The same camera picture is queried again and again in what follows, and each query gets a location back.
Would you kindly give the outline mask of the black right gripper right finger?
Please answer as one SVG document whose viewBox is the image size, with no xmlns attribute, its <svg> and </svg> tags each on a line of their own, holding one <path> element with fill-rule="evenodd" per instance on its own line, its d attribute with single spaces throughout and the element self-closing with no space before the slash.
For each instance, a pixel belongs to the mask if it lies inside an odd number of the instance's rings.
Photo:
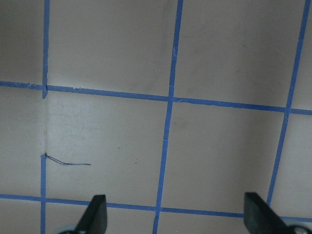
<svg viewBox="0 0 312 234">
<path fill-rule="evenodd" d="M 244 224 L 250 234 L 293 233 L 293 229 L 255 192 L 244 194 Z"/>
</svg>

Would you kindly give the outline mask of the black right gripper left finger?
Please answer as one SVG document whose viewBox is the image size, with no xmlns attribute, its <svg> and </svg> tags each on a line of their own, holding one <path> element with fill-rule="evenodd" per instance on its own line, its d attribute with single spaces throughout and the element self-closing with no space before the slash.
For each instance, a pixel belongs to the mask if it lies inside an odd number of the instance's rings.
<svg viewBox="0 0 312 234">
<path fill-rule="evenodd" d="M 79 223 L 75 234 L 104 234 L 108 226 L 107 204 L 105 195 L 93 196 Z"/>
</svg>

